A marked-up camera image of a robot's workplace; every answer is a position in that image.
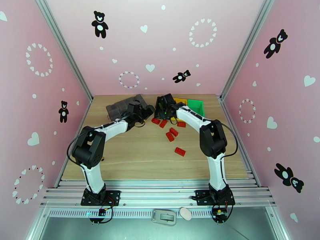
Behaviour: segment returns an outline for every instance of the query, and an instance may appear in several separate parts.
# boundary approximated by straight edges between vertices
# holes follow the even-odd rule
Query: wooden surface
[[[95,96],[83,126],[96,127],[108,123],[106,106],[130,95]],[[147,104],[155,105],[156,95],[143,95]],[[227,124],[223,111],[215,95],[173,95],[176,98],[202,100],[205,117],[218,119]],[[110,139],[104,146],[105,160],[100,162],[104,180],[154,180],[154,179],[209,179],[208,161],[199,146],[199,134],[191,126],[177,127],[170,122],[164,128],[148,118],[142,128],[133,127],[126,133]],[[179,135],[169,142],[166,132],[173,127]],[[232,134],[224,128],[228,145],[226,153],[233,153],[235,141]],[[184,157],[174,149],[180,147],[186,151]],[[225,158],[226,178],[247,178],[247,174],[238,152]],[[79,166],[68,162],[62,179],[84,179]]]

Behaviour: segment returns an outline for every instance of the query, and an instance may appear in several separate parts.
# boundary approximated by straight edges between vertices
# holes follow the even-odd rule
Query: white heart
[[[2,11],[0,11],[0,20],[3,20],[3,21],[8,21],[7,17],[6,17],[6,14]]]
[[[148,26],[147,25],[140,26],[140,30],[142,30],[144,33],[147,33]]]
[[[314,82],[316,82],[316,78],[314,77],[310,77],[309,75],[306,75],[304,77],[304,86],[307,87],[307,86],[311,86]]]
[[[291,214],[290,214],[290,218],[291,218],[292,220],[294,220],[296,223],[298,222],[298,218],[297,218],[297,216],[296,216],[295,213],[291,213]]]
[[[146,65],[146,69],[149,71],[149,72],[152,72],[155,68],[155,65],[154,64],[147,64]]]
[[[28,145],[29,146],[35,146],[37,144],[39,144],[40,141],[39,141],[39,135],[37,132],[33,132],[32,135],[31,135],[31,138],[28,139]]]
[[[269,117],[267,121],[267,128],[275,129],[278,127],[278,124],[274,121],[273,117]]]

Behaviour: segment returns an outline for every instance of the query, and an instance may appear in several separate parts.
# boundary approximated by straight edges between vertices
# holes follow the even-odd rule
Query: pink backdrop
[[[320,0],[276,0],[226,99],[259,179],[297,240],[320,235],[319,6]],[[267,59],[264,49],[281,29],[288,38]],[[282,184],[276,163],[304,182],[301,193]]]
[[[35,0],[1,0],[0,30],[0,238],[17,240],[54,186],[89,101]]]
[[[263,2],[47,1],[93,95],[219,94]],[[95,10],[105,14],[104,39],[91,25]],[[186,70],[191,76],[174,83]]]

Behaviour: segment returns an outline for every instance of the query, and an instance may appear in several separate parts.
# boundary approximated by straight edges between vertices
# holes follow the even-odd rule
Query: red lego brick
[[[174,137],[172,136],[172,134],[170,132],[166,133],[166,136],[170,142],[174,141]]]
[[[151,120],[151,122],[153,122],[154,124],[159,124],[159,123],[160,123],[160,119],[153,118],[153,119]]]
[[[177,147],[177,148],[174,150],[174,152],[176,152],[177,154],[179,154],[179,155],[181,155],[181,156],[184,156],[185,153],[186,153],[185,150],[183,150],[183,149],[181,149],[181,148],[179,148],[179,147]]]
[[[178,122],[177,126],[185,128],[186,127],[186,123],[185,122]]]
[[[159,125],[161,128],[164,128],[165,125],[167,124],[167,120],[162,120],[161,124]]]
[[[173,134],[175,137],[177,137],[178,134],[179,134],[174,128],[170,128],[169,131],[170,131],[170,133]]]

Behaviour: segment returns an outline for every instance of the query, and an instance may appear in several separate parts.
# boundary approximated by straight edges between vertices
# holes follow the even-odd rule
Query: green container
[[[204,117],[204,105],[203,105],[203,101],[199,101],[199,100],[188,100],[188,107],[196,112],[197,114],[201,115],[202,117]]]

